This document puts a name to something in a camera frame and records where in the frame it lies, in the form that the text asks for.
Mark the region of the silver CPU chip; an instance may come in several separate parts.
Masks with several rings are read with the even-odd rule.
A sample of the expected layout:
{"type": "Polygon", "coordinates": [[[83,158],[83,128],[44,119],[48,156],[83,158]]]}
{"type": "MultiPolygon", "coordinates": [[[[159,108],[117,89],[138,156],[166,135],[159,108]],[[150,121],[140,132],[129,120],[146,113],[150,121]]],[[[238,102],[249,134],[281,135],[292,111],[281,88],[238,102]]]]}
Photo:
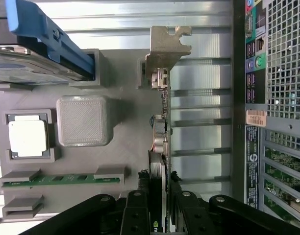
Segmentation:
{"type": "Polygon", "coordinates": [[[42,157],[48,151],[47,123],[39,115],[14,116],[8,129],[14,158],[42,157]]]}

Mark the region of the grey printed parts rack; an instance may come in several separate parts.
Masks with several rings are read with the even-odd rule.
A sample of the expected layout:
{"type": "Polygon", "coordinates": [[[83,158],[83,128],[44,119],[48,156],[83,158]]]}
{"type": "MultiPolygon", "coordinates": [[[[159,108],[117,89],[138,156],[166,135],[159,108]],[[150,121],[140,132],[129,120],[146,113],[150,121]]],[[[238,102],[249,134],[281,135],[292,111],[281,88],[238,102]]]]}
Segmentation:
{"type": "Polygon", "coordinates": [[[137,189],[149,166],[152,116],[161,93],[145,79],[145,49],[86,49],[95,58],[95,80],[68,84],[0,83],[0,189],[3,221],[46,219],[97,194],[118,197],[137,189]],[[39,115],[48,128],[42,157],[14,158],[8,123],[39,115]],[[4,188],[38,175],[93,174],[119,183],[4,188]]]}

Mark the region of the green RAM stick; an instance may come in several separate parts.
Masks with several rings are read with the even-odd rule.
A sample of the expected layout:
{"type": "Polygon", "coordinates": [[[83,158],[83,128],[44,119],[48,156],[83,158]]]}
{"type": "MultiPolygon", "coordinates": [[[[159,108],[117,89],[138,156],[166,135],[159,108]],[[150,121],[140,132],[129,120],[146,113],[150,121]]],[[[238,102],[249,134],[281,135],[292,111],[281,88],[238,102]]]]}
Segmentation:
{"type": "Polygon", "coordinates": [[[38,175],[28,181],[11,181],[2,184],[4,188],[17,187],[40,187],[40,186],[56,186],[56,185],[80,185],[80,184],[107,184],[119,183],[120,178],[95,178],[93,174],[67,174],[67,175],[38,175]]]}

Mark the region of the hard disk with blue caddy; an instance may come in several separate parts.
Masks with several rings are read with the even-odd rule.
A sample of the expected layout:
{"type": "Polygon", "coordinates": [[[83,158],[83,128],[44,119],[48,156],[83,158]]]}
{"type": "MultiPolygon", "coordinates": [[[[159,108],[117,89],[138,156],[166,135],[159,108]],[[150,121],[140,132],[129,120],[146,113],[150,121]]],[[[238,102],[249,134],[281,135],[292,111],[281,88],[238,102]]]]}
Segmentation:
{"type": "Polygon", "coordinates": [[[95,80],[95,58],[28,0],[0,0],[0,83],[95,80]]]}

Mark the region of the open black PC case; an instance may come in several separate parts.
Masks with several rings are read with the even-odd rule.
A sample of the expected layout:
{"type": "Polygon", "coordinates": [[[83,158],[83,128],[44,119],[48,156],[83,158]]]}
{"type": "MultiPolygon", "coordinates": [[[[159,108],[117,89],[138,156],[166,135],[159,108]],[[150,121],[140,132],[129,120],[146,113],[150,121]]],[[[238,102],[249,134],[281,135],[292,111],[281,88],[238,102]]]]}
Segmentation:
{"type": "Polygon", "coordinates": [[[232,0],[234,151],[255,235],[300,235],[300,0],[232,0]]]}

